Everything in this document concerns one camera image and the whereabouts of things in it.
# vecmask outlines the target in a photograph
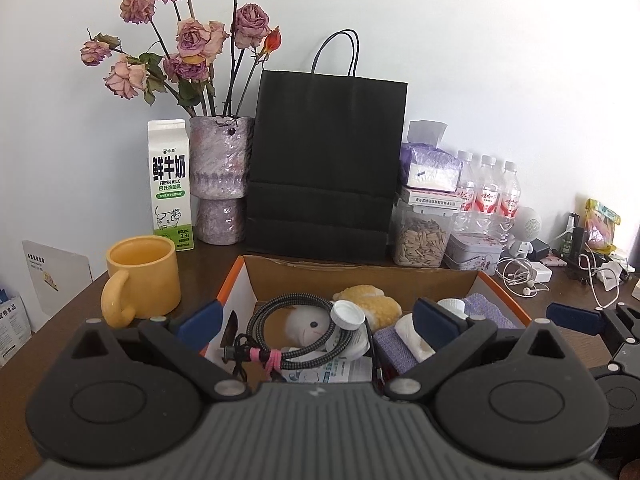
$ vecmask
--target bag handle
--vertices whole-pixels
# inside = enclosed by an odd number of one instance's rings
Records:
[[[355,44],[353,43],[353,38],[351,37],[350,32],[352,32],[353,35],[355,36],[355,39],[356,39]],[[358,37],[358,33],[355,30],[353,30],[352,28],[345,28],[345,29],[340,30],[338,32],[334,32],[326,40],[324,40],[324,43],[322,44],[322,46],[318,50],[318,53],[316,54],[316,57],[314,58],[314,63],[311,66],[311,73],[312,74],[316,73],[316,64],[318,64],[318,59],[320,58],[320,54],[322,53],[322,50],[324,49],[324,47],[326,47],[328,45],[328,43],[333,38],[335,38],[336,36],[339,36],[340,34],[345,35],[351,41],[351,53],[352,53],[351,54],[351,64],[349,65],[349,71],[347,72],[347,76],[355,77],[356,69],[358,67],[358,58],[360,57],[360,38]]]

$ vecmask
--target flower vase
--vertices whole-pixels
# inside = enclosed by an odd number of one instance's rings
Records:
[[[213,245],[244,238],[244,197],[254,119],[193,117],[190,135],[191,194],[200,199],[195,233]]]
[[[244,239],[244,198],[200,199],[195,234],[212,245],[232,245]]]

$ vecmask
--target yellow plush toy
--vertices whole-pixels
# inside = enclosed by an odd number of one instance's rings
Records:
[[[338,300],[351,301],[364,310],[372,332],[395,324],[402,316],[398,302],[373,285],[350,286],[334,294],[334,301]]]

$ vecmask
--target black paper bag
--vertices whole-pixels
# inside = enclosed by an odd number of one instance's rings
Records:
[[[315,74],[339,34],[351,40],[348,75]],[[384,259],[407,84],[356,77],[359,49],[355,31],[342,30],[311,73],[263,72],[247,193],[251,250]]]

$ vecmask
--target cow illustration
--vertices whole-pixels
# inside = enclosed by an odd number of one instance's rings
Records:
[[[178,220],[180,220],[180,216],[182,216],[179,209],[173,209],[172,211],[159,213],[158,206],[156,206],[155,213],[156,213],[156,222],[158,222],[159,229],[176,227],[178,225]]]

